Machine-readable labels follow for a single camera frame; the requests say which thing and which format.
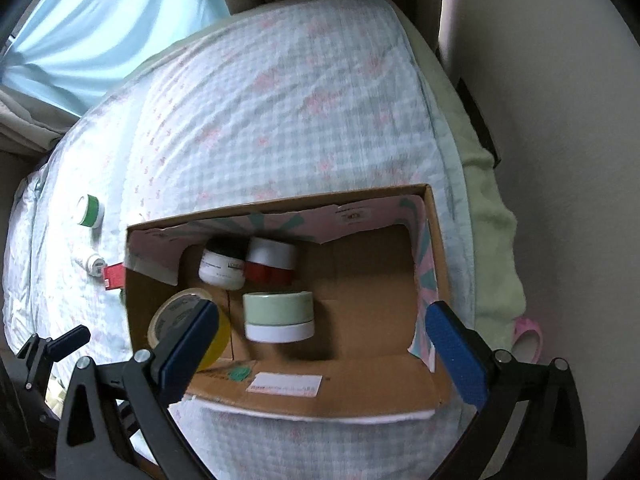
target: lid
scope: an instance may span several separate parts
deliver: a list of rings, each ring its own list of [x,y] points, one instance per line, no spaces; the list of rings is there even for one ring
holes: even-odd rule
[[[250,292],[242,297],[242,302],[244,320],[250,324],[293,325],[314,318],[314,297],[311,292]]]
[[[107,266],[107,262],[98,253],[94,253],[86,261],[86,271],[92,276],[102,276],[102,270]]]
[[[207,241],[205,248],[207,251],[222,254],[222,256],[226,256],[227,258],[244,260],[248,244],[249,240],[247,238],[216,236]]]
[[[293,270],[296,266],[296,247],[276,240],[253,237],[249,242],[246,260],[277,269]]]

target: mattress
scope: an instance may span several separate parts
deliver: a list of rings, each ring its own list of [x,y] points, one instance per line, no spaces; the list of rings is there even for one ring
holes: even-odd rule
[[[423,182],[434,190],[453,307],[473,325],[463,168],[417,57],[388,0],[262,6],[154,56],[82,117],[18,194],[3,276],[12,349],[33,332],[87,325],[91,342],[54,368],[63,384],[82,354],[99,364],[131,356],[120,294],[72,260],[76,247],[92,246],[110,264],[123,261],[129,223]],[[105,204],[100,232],[72,222],[84,193]],[[171,411],[218,478],[282,478],[284,469],[408,479],[446,455],[462,409],[455,400],[385,424],[273,420],[197,399]]]

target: white jar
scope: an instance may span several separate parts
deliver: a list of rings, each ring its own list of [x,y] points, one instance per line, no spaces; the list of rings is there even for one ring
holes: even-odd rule
[[[198,275],[209,285],[238,290],[244,285],[245,254],[245,240],[212,238],[202,253]]]
[[[74,222],[84,227],[97,229],[102,225],[104,217],[104,204],[93,195],[82,195],[78,199],[74,212]]]

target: blue gripper pad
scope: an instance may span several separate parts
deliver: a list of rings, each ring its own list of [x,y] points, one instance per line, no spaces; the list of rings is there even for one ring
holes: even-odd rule
[[[215,303],[200,300],[194,310],[197,312],[190,316],[191,319],[167,334],[167,343],[172,348],[158,370],[158,401],[164,406],[182,400],[202,357],[218,332],[220,318]]]
[[[480,336],[468,330],[443,301],[436,301],[427,307],[424,324],[462,400],[480,411],[489,396],[489,377],[486,364],[482,362],[486,352],[478,355],[474,348],[477,342],[469,341],[470,333],[478,339]]]

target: cardboard box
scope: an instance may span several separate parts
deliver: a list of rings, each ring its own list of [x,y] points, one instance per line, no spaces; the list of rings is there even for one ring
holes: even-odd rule
[[[423,360],[408,351],[414,333],[417,333],[419,304],[412,243],[409,231],[403,225],[356,232],[323,244],[297,240],[299,262],[291,286],[265,288],[247,283],[242,290],[231,292],[199,280],[197,269],[203,243],[190,244],[195,238],[187,235],[174,241],[181,227],[162,231],[186,222],[203,221],[204,226],[208,219],[297,212],[403,196],[420,197],[417,202],[424,204],[437,294],[440,299],[449,301],[444,249],[431,189],[426,185],[223,207],[129,228],[126,309],[134,351],[148,348],[146,331],[160,305],[179,290],[199,286],[208,290],[228,314],[232,338],[223,357],[194,376],[189,388],[192,394],[249,410],[317,417],[391,415],[441,406],[450,397],[450,379],[444,366],[436,364],[432,373]],[[189,225],[201,226],[199,222]],[[258,232],[284,239],[280,232]],[[148,234],[154,234],[158,241],[171,236],[170,242],[188,245],[180,259],[177,285],[168,285],[132,270],[145,268],[136,251],[140,253],[139,240]],[[160,248],[156,251],[158,254],[167,252]],[[160,267],[145,273],[168,276],[164,280],[170,281],[170,273],[163,274]],[[289,344],[248,341],[244,337],[242,294],[264,290],[312,291],[316,334],[306,341]],[[239,366],[249,372],[241,380],[230,373]],[[322,376],[322,380],[313,397],[248,392],[247,387],[260,372]]]

